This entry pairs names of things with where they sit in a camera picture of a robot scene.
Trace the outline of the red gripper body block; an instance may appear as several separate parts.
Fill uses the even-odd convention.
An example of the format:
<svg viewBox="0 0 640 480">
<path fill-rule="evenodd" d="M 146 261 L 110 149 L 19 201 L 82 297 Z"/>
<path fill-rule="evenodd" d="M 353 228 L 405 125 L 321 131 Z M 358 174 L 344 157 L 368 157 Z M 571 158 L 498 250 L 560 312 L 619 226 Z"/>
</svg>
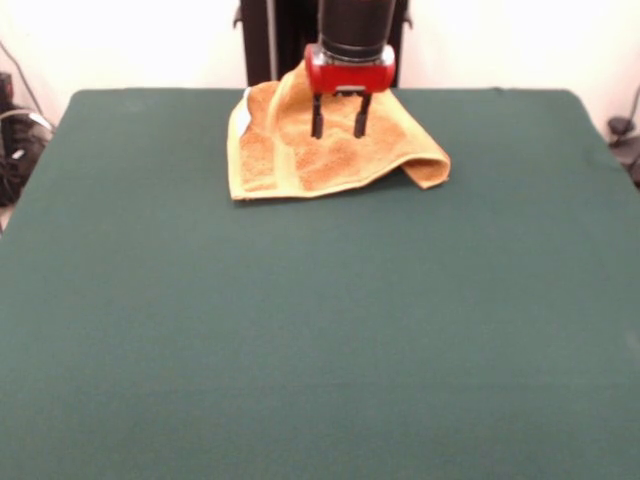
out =
<svg viewBox="0 0 640 480">
<path fill-rule="evenodd" d="M 374 94 L 391 87 L 396 73 L 396 56 L 393 47 L 386 45 L 372 62 L 346 62 L 331 57 L 316 43 L 306 46 L 304 67 L 314 94 Z"/>
</svg>

